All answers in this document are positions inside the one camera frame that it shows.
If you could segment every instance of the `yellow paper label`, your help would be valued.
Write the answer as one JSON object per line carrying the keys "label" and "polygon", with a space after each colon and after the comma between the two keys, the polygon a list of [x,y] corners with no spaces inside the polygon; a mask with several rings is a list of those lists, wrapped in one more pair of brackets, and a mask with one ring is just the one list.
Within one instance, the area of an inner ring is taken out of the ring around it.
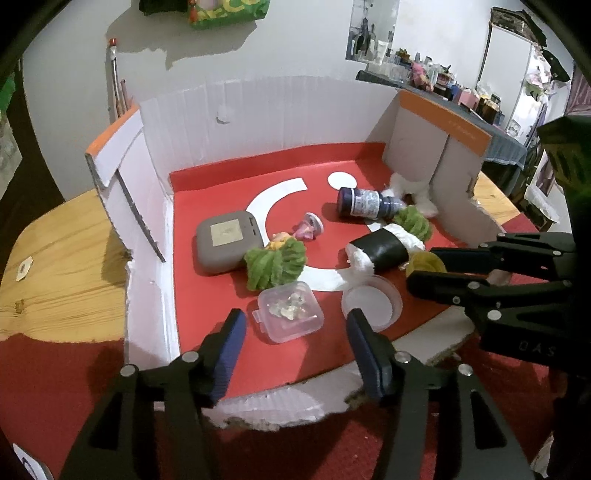
{"label": "yellow paper label", "polygon": [[242,236],[242,230],[240,230],[240,221],[238,219],[216,223],[209,227],[209,229],[212,233],[212,243],[214,247],[231,244],[232,242],[239,242],[244,238]]}

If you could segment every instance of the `white wall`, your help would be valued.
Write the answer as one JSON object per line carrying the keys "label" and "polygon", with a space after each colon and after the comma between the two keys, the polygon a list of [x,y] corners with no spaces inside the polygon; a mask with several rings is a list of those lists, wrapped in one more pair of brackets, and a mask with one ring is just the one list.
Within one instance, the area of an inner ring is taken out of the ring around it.
{"label": "white wall", "polygon": [[435,63],[451,64],[458,81],[474,87],[482,66],[492,7],[528,11],[546,35],[548,50],[572,74],[573,58],[562,42],[519,0],[400,0],[392,48],[406,48],[412,59],[420,52],[421,58],[430,56]]}
{"label": "white wall", "polygon": [[145,17],[138,0],[73,0],[24,55],[24,85],[41,152],[63,196],[92,188],[86,147],[110,123],[107,39],[119,74],[145,100],[204,82],[254,76],[354,79],[345,60],[352,0],[271,0],[267,18],[197,32],[183,14]]}

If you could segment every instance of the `silver bolt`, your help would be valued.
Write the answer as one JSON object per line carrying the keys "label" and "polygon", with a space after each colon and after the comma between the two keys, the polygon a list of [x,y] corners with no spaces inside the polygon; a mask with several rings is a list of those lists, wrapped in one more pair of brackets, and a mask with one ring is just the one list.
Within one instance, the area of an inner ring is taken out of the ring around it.
{"label": "silver bolt", "polygon": [[457,371],[459,371],[462,375],[465,375],[467,377],[471,377],[472,375],[474,375],[473,368],[468,364],[461,364],[459,367],[457,367]]}
{"label": "silver bolt", "polygon": [[486,316],[489,320],[496,322],[497,320],[501,319],[501,312],[499,312],[499,310],[491,310]]}
{"label": "silver bolt", "polygon": [[410,353],[408,352],[396,352],[394,354],[394,359],[399,363],[399,364],[408,364],[410,363],[412,357],[410,356]]}
{"label": "silver bolt", "polygon": [[193,350],[189,350],[188,352],[185,352],[181,358],[183,359],[183,362],[192,364],[197,361],[199,354]]}
{"label": "silver bolt", "polygon": [[133,365],[125,365],[121,370],[119,370],[119,374],[122,377],[131,377],[135,373],[135,367]]}

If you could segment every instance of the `bottle label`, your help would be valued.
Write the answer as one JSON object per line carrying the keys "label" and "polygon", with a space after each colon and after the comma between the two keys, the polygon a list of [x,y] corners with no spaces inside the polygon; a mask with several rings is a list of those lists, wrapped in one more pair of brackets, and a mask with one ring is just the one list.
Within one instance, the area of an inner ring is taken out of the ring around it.
{"label": "bottle label", "polygon": [[379,212],[379,192],[373,190],[351,189],[353,201],[351,202],[351,216],[377,219]]}

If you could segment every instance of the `wooden surface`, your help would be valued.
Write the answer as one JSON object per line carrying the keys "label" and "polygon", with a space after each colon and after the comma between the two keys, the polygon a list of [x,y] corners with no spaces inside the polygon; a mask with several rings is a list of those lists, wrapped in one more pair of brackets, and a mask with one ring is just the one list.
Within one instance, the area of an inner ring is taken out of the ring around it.
{"label": "wooden surface", "polygon": [[[484,175],[475,197],[501,224],[517,208]],[[17,269],[33,257],[28,275]],[[15,333],[53,342],[124,336],[126,252],[96,192],[39,218],[18,238],[0,284],[0,339]]]}

